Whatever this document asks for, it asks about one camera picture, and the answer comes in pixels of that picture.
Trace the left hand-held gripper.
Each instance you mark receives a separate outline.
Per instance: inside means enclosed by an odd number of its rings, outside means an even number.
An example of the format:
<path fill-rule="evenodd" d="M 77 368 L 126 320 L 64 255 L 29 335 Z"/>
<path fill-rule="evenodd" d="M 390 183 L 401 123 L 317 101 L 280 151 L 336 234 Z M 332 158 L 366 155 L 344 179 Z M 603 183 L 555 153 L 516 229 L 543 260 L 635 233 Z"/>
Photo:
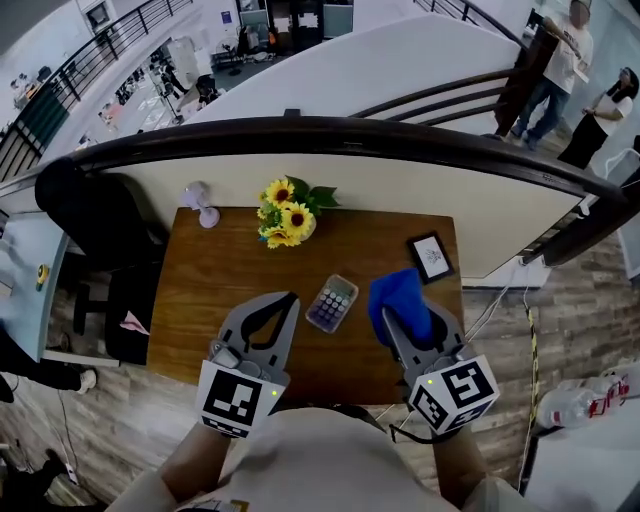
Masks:
<path fill-rule="evenodd" d="M 282 371 L 293 344 L 301 301 L 293 292 L 257 296 L 230 311 L 202 362 L 196 396 L 200 423 L 246 438 L 272 412 L 290 383 Z M 258 332 L 258 341 L 251 336 Z M 258 354 L 260 362 L 242 355 Z"/>

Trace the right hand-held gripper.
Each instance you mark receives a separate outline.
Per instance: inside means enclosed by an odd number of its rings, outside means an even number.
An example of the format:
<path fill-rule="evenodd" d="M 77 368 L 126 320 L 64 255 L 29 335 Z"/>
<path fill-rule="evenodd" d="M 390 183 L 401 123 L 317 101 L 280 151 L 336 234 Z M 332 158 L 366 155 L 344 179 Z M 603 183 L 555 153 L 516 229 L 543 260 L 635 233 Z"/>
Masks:
<path fill-rule="evenodd" d="M 434 434 L 447 434 L 482 417 L 499 397 L 488 359 L 471 347 L 458 319 L 431 299 L 433 348 L 417 348 L 395 312 L 382 310 L 386 339 L 403 368 L 410 393 L 407 406 L 422 417 Z"/>

